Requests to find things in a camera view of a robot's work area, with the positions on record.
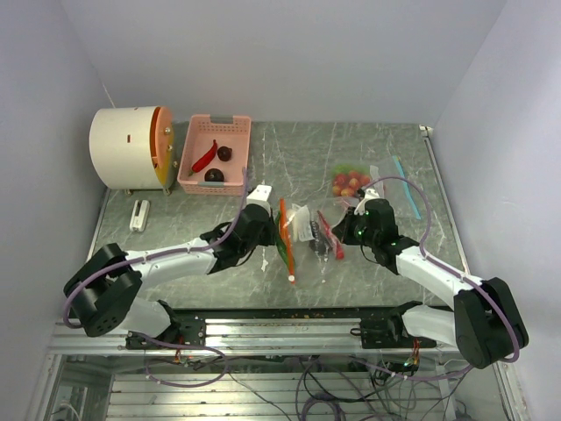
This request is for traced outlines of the orange zip bag with vegetables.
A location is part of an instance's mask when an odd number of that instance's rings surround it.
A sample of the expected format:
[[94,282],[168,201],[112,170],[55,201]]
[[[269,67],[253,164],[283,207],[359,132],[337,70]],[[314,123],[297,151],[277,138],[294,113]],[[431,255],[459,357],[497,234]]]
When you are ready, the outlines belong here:
[[345,246],[335,228],[357,203],[354,197],[341,196],[306,204],[279,199],[273,219],[277,226],[275,245],[291,284],[315,277],[324,282],[327,274],[345,260]]

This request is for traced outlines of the dark purple fake plum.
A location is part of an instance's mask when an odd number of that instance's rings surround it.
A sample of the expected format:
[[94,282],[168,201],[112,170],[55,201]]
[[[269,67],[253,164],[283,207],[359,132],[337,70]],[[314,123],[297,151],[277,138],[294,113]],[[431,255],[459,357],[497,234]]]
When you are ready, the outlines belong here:
[[206,182],[224,182],[224,173],[218,168],[209,169],[204,175],[204,181]]

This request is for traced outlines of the dark red fake fruit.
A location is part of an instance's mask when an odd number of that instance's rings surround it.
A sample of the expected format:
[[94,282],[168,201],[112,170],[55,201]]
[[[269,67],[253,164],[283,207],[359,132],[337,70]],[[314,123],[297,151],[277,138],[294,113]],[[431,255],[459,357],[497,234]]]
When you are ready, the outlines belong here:
[[217,149],[217,157],[220,161],[227,162],[232,158],[232,149],[227,146],[220,146]]

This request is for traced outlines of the red fake chili pepper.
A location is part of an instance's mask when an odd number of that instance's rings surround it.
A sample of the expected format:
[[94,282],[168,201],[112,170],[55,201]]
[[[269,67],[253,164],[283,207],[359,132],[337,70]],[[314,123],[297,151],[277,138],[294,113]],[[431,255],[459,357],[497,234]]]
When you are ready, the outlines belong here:
[[214,139],[212,142],[212,146],[198,161],[196,161],[192,165],[188,174],[193,175],[203,171],[216,157],[217,149],[218,149],[217,141]]

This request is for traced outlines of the pink perforated plastic basket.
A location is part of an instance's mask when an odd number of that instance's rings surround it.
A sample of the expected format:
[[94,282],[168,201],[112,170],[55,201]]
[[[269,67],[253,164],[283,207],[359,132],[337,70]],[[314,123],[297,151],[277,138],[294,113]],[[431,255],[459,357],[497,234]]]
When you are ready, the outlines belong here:
[[242,195],[251,129],[247,116],[192,116],[177,175],[180,187],[192,195]]

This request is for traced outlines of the green fake chili pepper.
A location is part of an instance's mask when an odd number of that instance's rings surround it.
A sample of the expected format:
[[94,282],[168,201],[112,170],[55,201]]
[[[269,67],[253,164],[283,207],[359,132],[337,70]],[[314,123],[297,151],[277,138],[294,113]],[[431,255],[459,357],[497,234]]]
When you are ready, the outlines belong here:
[[278,212],[274,219],[274,223],[276,227],[275,246],[283,263],[285,264],[286,267],[288,267],[288,248],[283,238],[281,237],[280,218],[281,218],[281,213]]

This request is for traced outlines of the white fake mushroom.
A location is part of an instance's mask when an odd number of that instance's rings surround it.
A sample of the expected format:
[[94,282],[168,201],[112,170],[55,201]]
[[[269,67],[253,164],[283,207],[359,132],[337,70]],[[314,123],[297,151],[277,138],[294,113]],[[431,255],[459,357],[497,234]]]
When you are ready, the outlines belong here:
[[309,216],[300,215],[295,220],[296,237],[301,242],[311,241],[313,232],[309,224]]

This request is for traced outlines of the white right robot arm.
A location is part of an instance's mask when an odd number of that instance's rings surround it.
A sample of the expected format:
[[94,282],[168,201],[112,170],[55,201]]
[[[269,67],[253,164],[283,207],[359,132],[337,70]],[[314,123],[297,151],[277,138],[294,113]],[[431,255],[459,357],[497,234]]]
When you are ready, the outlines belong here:
[[394,309],[386,327],[393,345],[432,339],[456,347],[479,369],[514,360],[528,345],[527,329],[507,283],[460,272],[424,251],[420,242],[400,234],[387,200],[370,199],[350,208],[332,231],[347,246],[370,249],[375,263],[416,282],[447,305],[439,310],[409,302]]

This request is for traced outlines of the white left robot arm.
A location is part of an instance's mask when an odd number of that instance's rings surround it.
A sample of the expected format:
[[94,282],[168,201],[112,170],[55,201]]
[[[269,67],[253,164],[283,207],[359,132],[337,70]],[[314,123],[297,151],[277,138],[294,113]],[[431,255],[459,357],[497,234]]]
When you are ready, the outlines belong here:
[[178,246],[124,251],[116,244],[99,249],[67,282],[63,322],[91,338],[114,329],[169,348],[182,336],[181,321],[164,301],[147,301],[139,291],[190,275],[235,268],[258,246],[271,246],[278,230],[270,205],[247,203],[230,222]]

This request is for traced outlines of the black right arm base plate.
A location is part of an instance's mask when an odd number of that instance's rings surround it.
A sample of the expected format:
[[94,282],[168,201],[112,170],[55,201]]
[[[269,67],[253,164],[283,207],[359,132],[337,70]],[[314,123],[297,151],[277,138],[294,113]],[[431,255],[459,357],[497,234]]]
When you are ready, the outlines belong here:
[[437,347],[437,343],[433,339],[412,337],[407,333],[397,332],[393,325],[385,319],[361,320],[358,327],[350,329],[350,334],[360,339],[363,349],[414,349],[416,346],[424,349]]

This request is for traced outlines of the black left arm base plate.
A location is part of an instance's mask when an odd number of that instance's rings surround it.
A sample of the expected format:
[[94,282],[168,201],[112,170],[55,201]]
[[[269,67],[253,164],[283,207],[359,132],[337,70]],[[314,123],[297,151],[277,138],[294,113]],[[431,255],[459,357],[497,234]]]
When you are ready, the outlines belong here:
[[147,334],[129,332],[125,338],[127,350],[201,349],[206,341],[206,323],[200,318],[180,318],[163,333],[152,338]]

